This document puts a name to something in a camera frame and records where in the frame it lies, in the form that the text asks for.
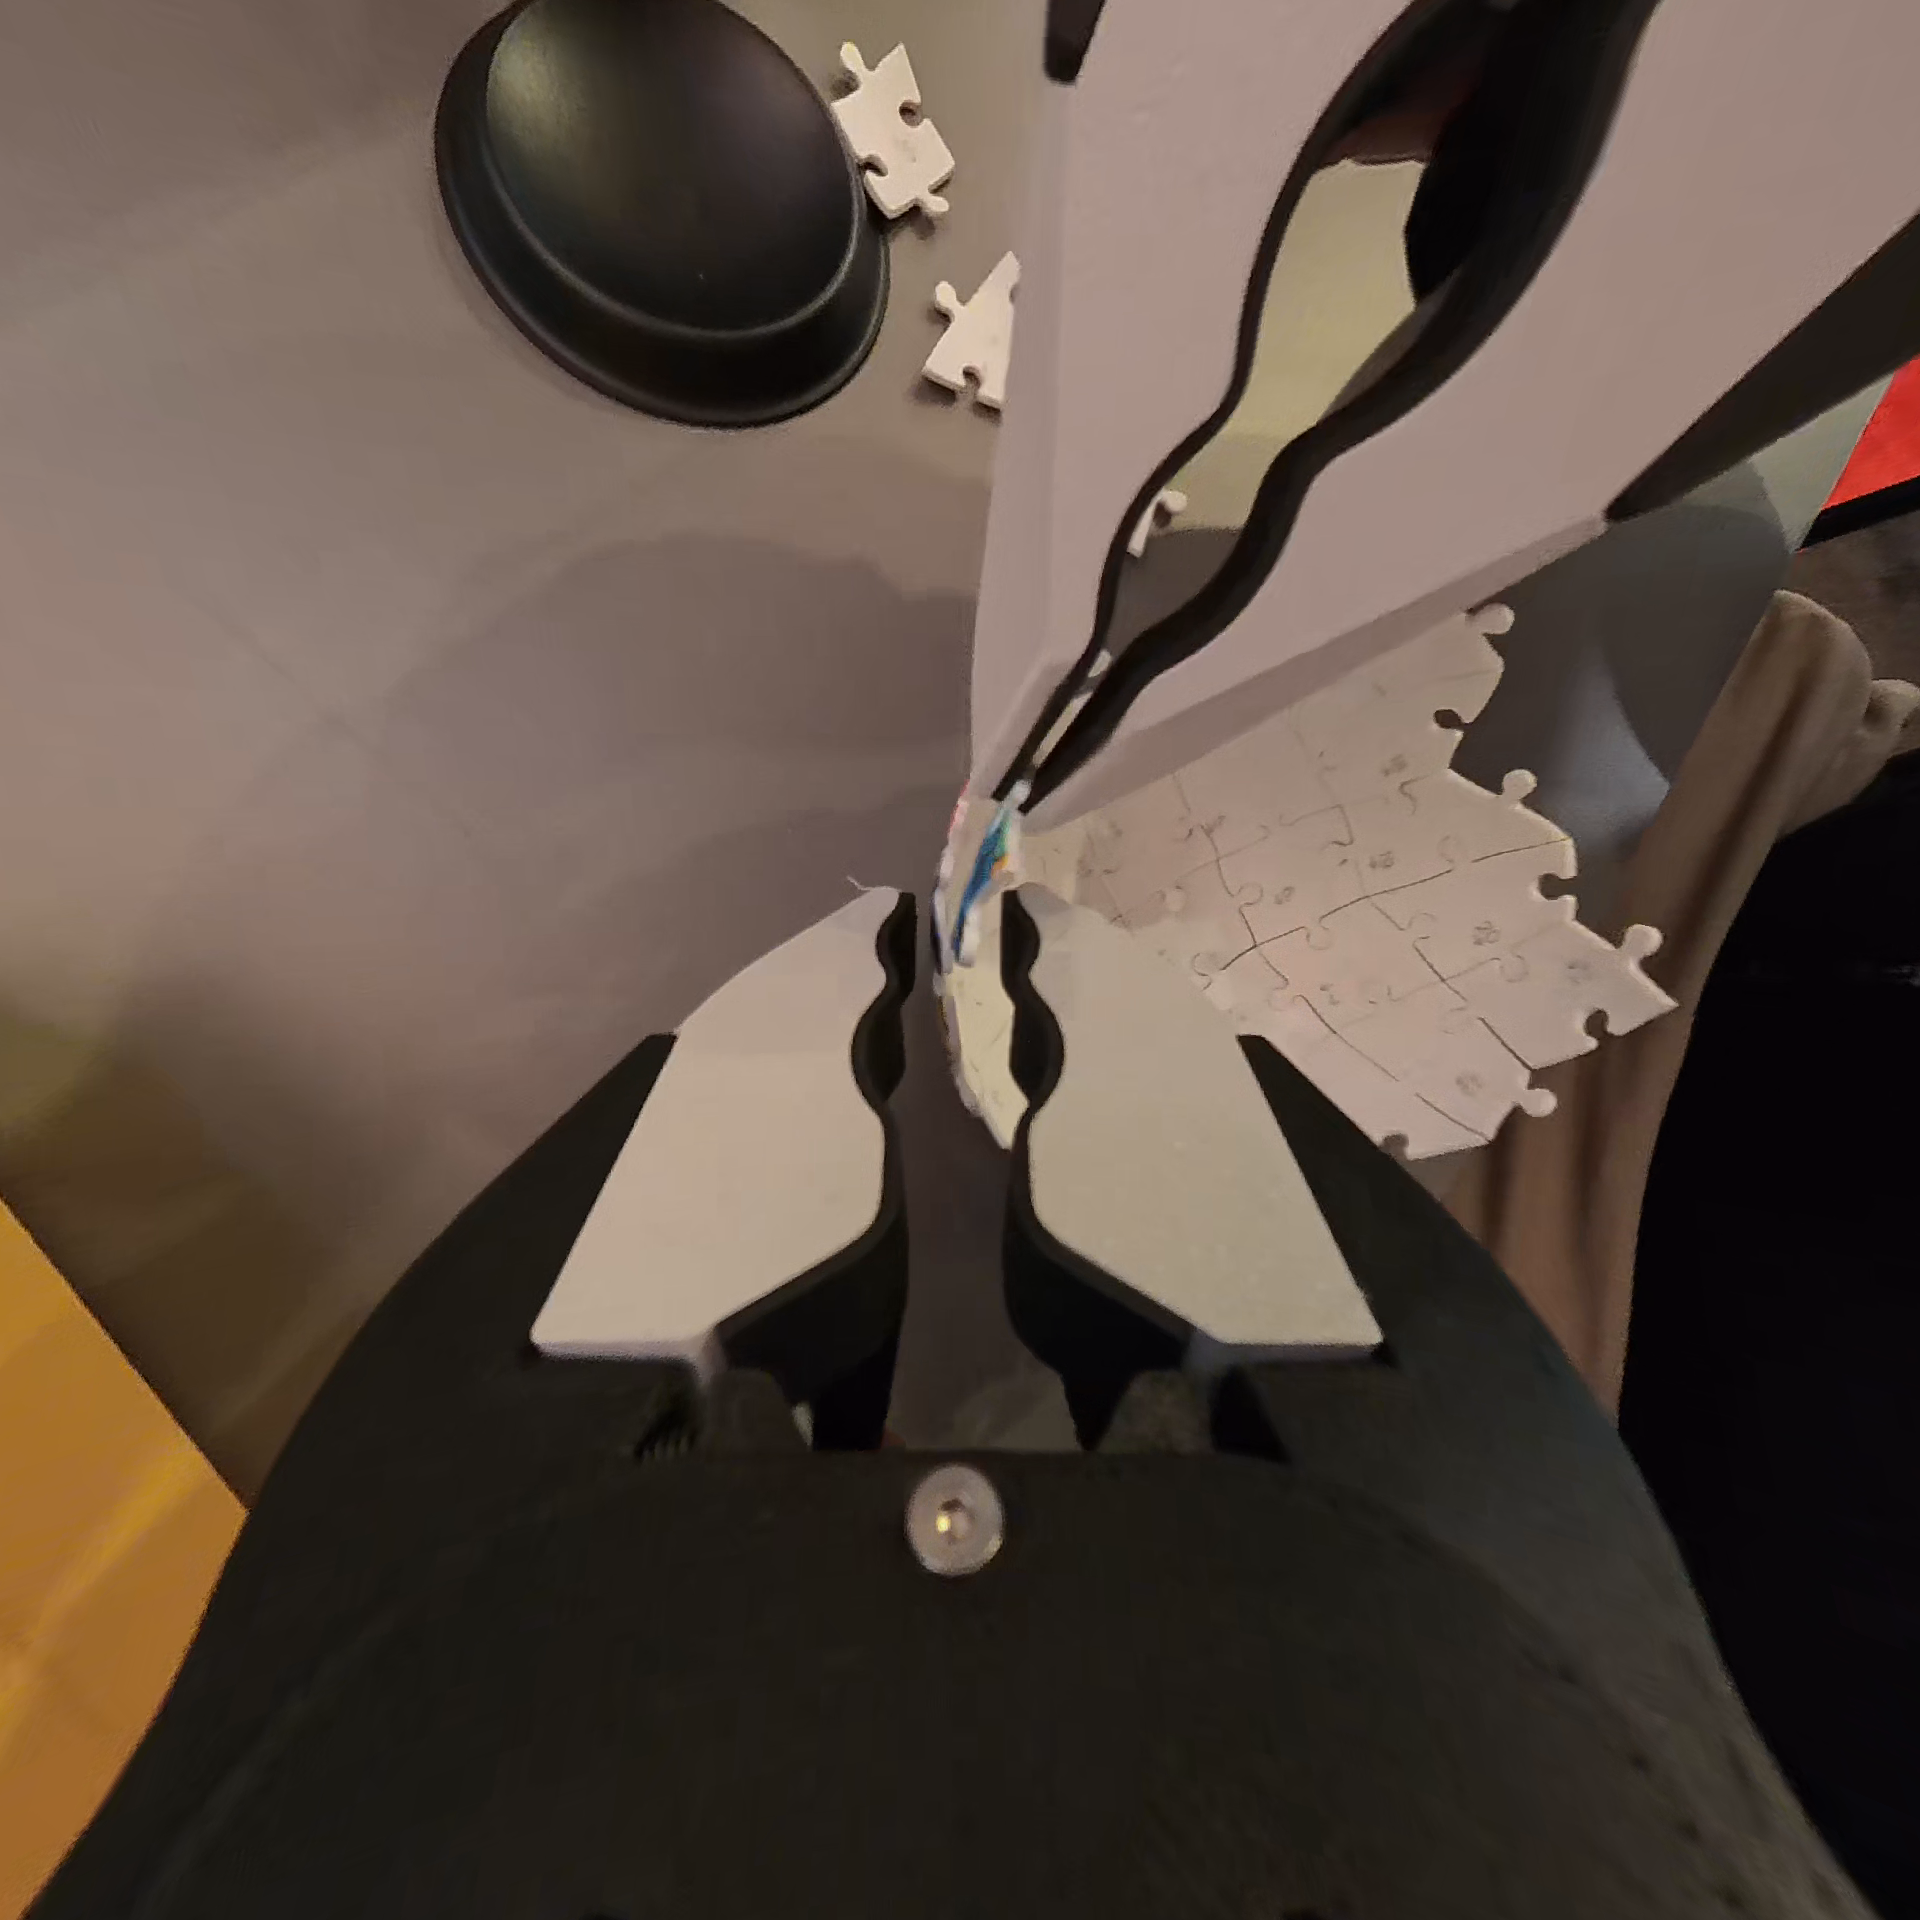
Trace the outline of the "yellow box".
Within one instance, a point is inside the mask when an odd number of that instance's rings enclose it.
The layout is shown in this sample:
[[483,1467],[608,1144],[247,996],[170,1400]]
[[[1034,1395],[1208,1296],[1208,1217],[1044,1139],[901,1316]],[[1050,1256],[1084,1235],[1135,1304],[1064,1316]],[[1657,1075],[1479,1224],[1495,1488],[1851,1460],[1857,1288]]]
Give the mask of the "yellow box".
[[148,1732],[245,1514],[4,1211],[4,1918],[29,1908]]

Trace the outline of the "person's dark printed clothing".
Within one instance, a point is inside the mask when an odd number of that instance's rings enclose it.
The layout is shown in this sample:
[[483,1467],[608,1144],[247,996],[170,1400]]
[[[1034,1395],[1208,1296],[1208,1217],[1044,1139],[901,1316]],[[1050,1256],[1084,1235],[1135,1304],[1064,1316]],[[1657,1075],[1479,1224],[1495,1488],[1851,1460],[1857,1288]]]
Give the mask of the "person's dark printed clothing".
[[1624,1440],[1794,1797],[1916,1918],[1916,752],[1767,854],[1655,1146]]

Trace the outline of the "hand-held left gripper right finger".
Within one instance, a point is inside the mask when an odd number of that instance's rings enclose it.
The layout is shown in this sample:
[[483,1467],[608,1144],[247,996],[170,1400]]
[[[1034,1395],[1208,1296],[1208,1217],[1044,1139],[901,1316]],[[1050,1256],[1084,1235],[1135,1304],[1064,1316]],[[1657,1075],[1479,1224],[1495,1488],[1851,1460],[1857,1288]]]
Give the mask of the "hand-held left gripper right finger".
[[1004,1298],[1097,1451],[1146,1376],[1371,1360],[1384,1330],[1226,1016],[1048,890],[1001,898],[1025,1114]]

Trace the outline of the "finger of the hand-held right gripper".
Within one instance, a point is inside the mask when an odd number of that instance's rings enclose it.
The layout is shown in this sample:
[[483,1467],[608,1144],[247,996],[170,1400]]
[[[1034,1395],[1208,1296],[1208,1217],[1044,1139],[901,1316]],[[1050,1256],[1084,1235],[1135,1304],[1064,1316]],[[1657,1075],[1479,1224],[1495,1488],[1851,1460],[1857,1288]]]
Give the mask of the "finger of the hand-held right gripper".
[[971,795],[1097,650],[1146,501],[1233,410],[1287,194],[1441,4],[1048,4],[971,645]]
[[1306,189],[1389,110],[1441,104],[1416,328],[1097,675],[1119,576],[1027,754],[1027,819],[1130,795],[1607,533],[1609,502],[1916,224],[1916,29],[1916,4],[1876,2],[1441,4],[1273,218],[1217,433]]

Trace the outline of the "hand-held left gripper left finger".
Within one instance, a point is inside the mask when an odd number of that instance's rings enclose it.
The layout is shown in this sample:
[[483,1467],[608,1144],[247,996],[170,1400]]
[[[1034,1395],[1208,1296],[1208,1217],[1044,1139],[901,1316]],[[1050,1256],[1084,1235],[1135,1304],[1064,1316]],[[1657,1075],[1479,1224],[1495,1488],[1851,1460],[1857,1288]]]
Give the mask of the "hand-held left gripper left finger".
[[536,1316],[545,1357],[759,1372],[816,1450],[883,1442],[915,970],[915,898],[858,893],[688,1016]]

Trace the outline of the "partly built puzzle ball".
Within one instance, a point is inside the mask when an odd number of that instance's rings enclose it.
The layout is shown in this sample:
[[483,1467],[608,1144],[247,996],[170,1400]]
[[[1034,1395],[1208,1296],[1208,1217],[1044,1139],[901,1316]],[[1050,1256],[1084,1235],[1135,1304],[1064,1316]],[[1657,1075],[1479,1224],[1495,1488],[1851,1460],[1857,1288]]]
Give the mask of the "partly built puzzle ball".
[[1050,832],[1004,829],[993,881],[1090,907],[1260,1035],[1381,1146],[1489,1146],[1537,1082],[1676,1002],[1657,929],[1578,920],[1572,836],[1453,771],[1514,626],[1453,616],[1175,774]]

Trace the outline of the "person's beige trousers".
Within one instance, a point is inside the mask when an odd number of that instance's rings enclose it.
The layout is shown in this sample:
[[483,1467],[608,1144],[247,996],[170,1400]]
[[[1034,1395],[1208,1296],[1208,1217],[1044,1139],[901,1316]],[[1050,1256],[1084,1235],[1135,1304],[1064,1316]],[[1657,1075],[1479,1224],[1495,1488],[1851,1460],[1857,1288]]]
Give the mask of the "person's beige trousers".
[[1713,965],[1777,843],[1857,800],[1913,713],[1916,686],[1872,680],[1840,618],[1771,597],[1624,867],[1617,914],[1661,932],[1650,976],[1676,1008],[1549,1067],[1554,1114],[1469,1157],[1448,1194],[1609,1417],[1652,1150]]

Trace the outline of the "black round ball stand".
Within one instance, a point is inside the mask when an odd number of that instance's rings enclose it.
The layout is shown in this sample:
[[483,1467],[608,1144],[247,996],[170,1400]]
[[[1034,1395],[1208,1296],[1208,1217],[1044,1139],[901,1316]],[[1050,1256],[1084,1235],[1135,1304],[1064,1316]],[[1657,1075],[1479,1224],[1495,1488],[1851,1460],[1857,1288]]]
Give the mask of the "black round ball stand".
[[527,2],[439,93],[450,238],[593,393],[675,426],[809,413],[863,370],[890,250],[826,98],[729,4]]

